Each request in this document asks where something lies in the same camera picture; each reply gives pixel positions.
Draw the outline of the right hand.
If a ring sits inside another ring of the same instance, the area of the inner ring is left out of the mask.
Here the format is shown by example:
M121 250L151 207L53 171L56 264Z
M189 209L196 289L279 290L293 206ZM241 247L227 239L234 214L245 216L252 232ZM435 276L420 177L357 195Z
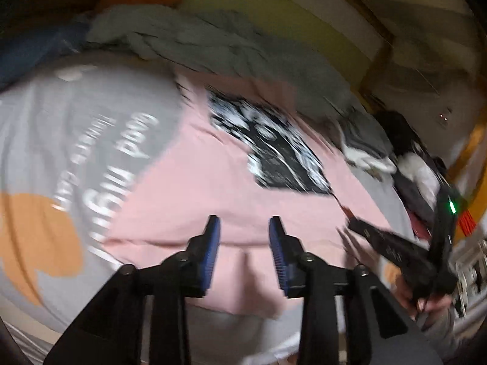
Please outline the right hand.
M451 306L452 298L450 295L433 294L428 298L420 298L413 303L413 290L399 274L391 289L398 303L406 309L413 318L425 315L426 321L433 323L447 313Z

